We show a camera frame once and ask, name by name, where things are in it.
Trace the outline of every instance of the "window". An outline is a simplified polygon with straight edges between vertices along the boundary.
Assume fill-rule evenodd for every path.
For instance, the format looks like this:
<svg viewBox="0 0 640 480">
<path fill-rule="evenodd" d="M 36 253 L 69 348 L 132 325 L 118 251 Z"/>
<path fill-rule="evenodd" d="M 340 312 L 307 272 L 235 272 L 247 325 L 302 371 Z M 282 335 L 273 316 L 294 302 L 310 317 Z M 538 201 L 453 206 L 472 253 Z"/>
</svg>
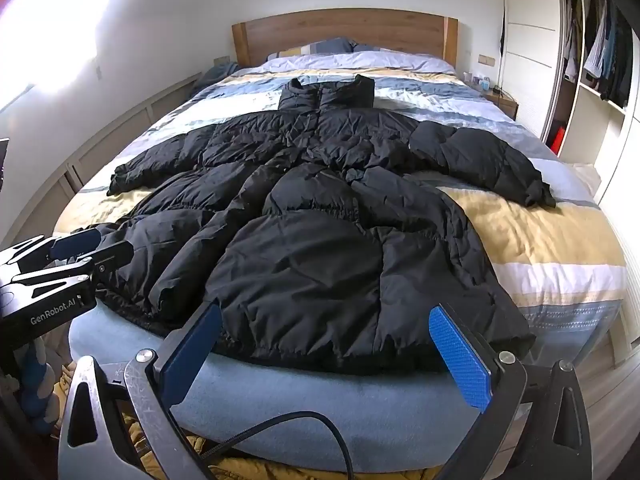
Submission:
<svg viewBox="0 0 640 480">
<path fill-rule="evenodd" d="M 109 0 L 12 0 L 0 16 L 0 111 L 33 86 L 55 91 L 96 56 Z"/>
</svg>

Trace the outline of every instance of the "bedside table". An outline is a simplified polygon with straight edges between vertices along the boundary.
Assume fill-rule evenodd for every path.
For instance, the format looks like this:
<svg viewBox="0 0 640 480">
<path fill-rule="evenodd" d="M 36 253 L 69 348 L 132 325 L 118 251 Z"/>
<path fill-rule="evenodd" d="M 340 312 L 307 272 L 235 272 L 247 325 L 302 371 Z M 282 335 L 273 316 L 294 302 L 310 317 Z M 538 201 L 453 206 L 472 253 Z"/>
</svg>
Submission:
<svg viewBox="0 0 640 480">
<path fill-rule="evenodd" d="M 500 110 L 502 110 L 508 118 L 515 120 L 516 114 L 518 113 L 518 103 L 507 94 L 505 94 L 504 92 L 494 92 L 493 89 L 485 91 L 477 85 L 469 86 L 474 90 L 480 92 L 482 94 L 482 97 L 484 97 L 488 101 L 491 101 L 494 105 L 500 108 Z"/>
</svg>

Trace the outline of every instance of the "wooden headboard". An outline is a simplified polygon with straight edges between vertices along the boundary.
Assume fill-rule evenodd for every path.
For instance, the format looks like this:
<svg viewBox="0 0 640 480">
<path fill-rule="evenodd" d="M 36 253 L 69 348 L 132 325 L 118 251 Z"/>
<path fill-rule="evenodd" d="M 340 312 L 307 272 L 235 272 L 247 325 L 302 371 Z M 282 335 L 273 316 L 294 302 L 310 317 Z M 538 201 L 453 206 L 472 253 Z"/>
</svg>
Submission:
<svg viewBox="0 0 640 480">
<path fill-rule="evenodd" d="M 231 27 L 241 66 L 257 66 L 269 54 L 315 41 L 345 37 L 456 65 L 458 20 L 394 9 L 319 9 L 269 16 Z"/>
</svg>

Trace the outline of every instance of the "black puffer jacket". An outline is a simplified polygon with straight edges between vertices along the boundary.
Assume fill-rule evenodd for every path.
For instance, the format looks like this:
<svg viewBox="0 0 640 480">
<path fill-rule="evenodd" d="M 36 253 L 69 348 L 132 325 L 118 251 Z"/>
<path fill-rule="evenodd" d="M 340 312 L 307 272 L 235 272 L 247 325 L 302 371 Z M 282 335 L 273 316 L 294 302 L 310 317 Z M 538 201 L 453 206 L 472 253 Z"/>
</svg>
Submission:
<svg viewBox="0 0 640 480">
<path fill-rule="evenodd" d="M 350 373 L 433 368 L 428 314 L 449 303 L 496 348 L 524 354 L 526 320 L 447 195 L 402 177 L 432 169 L 524 205 L 554 202 L 489 132 L 372 108 L 374 83 L 301 86 L 278 110 L 173 137 L 116 169 L 110 193 L 158 187 L 101 224 L 133 261 L 99 291 L 164 334 L 218 302 L 215 351 Z"/>
</svg>

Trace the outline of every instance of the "striped duvet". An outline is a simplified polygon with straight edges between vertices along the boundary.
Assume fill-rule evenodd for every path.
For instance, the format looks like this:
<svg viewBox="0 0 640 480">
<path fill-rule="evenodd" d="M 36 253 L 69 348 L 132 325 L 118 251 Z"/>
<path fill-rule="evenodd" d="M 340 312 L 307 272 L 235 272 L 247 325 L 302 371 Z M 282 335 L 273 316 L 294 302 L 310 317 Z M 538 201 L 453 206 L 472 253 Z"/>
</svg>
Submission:
<svg viewBox="0 0 640 480">
<path fill-rule="evenodd" d="M 538 336 L 532 362 L 583 359 L 608 330 L 626 286 L 622 250 L 607 219 L 573 171 L 537 137 L 467 87 L 447 63 L 430 56 L 359 52 L 285 57 L 236 72 L 162 118 L 102 168 L 67 206 L 56 231 L 114 221 L 148 195 L 150 190 L 106 196 L 114 168 L 147 148 L 206 124 L 277 108 L 280 89 L 293 77 L 306 84 L 350 80 L 356 74 L 375 79 L 374 106 L 416 120 L 489 130 L 542 173 L 558 201 L 554 210 L 523 208 L 439 173 L 405 177 L 437 186 L 464 209 L 500 284 Z"/>
</svg>

